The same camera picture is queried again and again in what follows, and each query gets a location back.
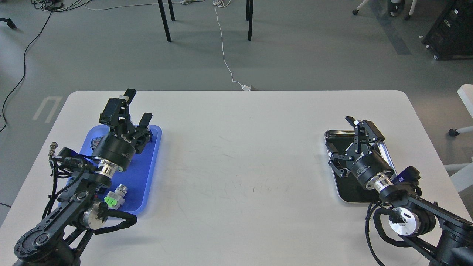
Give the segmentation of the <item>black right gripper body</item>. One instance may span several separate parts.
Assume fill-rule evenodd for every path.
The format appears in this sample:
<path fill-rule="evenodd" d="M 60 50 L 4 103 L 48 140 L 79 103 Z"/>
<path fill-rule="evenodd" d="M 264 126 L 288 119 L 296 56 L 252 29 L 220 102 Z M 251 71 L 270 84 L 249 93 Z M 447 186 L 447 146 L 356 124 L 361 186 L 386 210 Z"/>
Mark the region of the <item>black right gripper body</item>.
<path fill-rule="evenodd" d="M 394 170 L 369 145 L 362 144 L 361 148 L 340 154 L 330 156 L 329 166 L 341 177 L 352 173 L 363 189 L 386 189 L 393 185 L 391 177 Z"/>

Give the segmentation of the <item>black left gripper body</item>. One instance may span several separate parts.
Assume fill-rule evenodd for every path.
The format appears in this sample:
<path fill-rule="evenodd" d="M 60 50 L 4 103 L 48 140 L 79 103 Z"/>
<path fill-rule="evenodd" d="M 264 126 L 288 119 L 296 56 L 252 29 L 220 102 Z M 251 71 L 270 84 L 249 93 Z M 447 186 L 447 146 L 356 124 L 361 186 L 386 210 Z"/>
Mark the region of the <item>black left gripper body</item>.
<path fill-rule="evenodd" d="M 151 130 L 140 126 L 130 137 L 124 133 L 109 132 L 100 139 L 91 156 L 95 160 L 112 162 L 118 166 L 118 171 L 125 172 L 134 155 L 141 154 L 151 141 Z"/>

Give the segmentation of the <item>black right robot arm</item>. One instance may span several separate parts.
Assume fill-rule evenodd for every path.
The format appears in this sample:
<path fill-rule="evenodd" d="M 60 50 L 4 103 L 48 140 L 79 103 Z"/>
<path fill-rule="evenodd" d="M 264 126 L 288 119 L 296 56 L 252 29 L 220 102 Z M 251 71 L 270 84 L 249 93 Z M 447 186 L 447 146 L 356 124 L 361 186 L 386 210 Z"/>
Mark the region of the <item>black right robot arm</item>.
<path fill-rule="evenodd" d="M 365 237 L 379 265 L 369 236 L 370 220 L 385 242 L 414 248 L 431 266 L 471 266 L 472 223 L 421 197 L 420 173 L 413 166 L 399 174 L 381 153 L 384 135 L 369 120 L 347 116 L 354 135 L 350 145 L 338 150 L 326 142 L 329 166 L 340 177 L 352 174 L 362 189 L 376 190 L 379 200 L 371 202 L 365 216 Z"/>

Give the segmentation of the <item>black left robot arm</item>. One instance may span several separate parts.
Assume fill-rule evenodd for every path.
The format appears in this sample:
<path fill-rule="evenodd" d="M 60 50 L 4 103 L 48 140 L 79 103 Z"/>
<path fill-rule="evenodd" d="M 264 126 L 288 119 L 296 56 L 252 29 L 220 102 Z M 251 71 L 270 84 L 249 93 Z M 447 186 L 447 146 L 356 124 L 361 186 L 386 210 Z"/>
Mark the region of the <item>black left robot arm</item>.
<path fill-rule="evenodd" d="M 16 266 L 78 266 L 93 235 L 126 229 L 137 223 L 128 212 L 113 210 L 98 198 L 100 189 L 111 187 L 115 172 L 124 172 L 136 154 L 143 152 L 152 138 L 151 113 L 139 124 L 131 121 L 129 106 L 136 94 L 127 89 L 110 98 L 99 122 L 109 127 L 89 156 L 63 148 L 55 155 L 57 143 L 48 153 L 53 189 L 42 220 L 16 242 Z"/>

